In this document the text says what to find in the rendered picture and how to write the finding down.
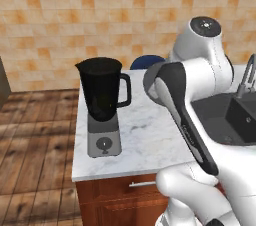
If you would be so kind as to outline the grey cabinet edge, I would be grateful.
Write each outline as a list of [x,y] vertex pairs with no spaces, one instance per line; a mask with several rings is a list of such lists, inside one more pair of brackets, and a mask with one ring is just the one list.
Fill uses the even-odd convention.
[[4,103],[7,101],[11,93],[8,78],[3,66],[2,59],[0,57],[0,109],[3,107]]

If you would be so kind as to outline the dark grey sink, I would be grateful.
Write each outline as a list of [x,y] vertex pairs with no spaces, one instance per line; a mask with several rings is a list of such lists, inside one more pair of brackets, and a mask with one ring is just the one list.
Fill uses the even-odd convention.
[[256,93],[241,99],[223,93],[194,101],[192,107],[210,138],[233,146],[256,145]]

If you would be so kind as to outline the black jug blender grey base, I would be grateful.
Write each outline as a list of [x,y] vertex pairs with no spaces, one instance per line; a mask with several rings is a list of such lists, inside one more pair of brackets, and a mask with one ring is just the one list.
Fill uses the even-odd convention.
[[121,140],[117,109],[131,104],[131,80],[122,64],[97,57],[76,64],[87,105],[87,149],[92,158],[118,156]]

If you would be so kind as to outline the brown wooden cupboard door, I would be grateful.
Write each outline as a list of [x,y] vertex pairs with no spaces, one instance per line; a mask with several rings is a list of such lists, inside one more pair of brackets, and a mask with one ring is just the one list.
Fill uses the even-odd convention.
[[83,226],[155,226],[167,203],[159,195],[145,196],[81,204],[80,212]]

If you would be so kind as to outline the blue round stool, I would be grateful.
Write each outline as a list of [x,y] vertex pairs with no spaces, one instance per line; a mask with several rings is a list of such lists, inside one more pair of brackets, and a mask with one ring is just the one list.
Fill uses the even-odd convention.
[[142,55],[136,58],[130,66],[131,70],[148,69],[155,63],[164,62],[165,59],[158,55]]

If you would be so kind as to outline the brown wooden drawer front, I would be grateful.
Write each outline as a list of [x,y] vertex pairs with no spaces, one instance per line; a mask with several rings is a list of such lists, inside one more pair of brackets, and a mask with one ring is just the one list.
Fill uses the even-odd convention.
[[78,200],[80,204],[96,204],[135,198],[168,200],[158,191],[155,184],[139,186],[139,183],[155,180],[155,174],[145,174],[80,181],[76,183]]

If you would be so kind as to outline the grey sink tap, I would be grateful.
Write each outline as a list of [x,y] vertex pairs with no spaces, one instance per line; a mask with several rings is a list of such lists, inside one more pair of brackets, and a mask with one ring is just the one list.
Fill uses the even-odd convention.
[[255,91],[255,88],[254,88],[254,84],[256,83],[256,80],[254,79],[255,73],[256,73],[256,54],[252,54],[247,63],[242,81],[239,84],[236,92],[236,97],[238,99],[241,99],[246,92],[252,93]]

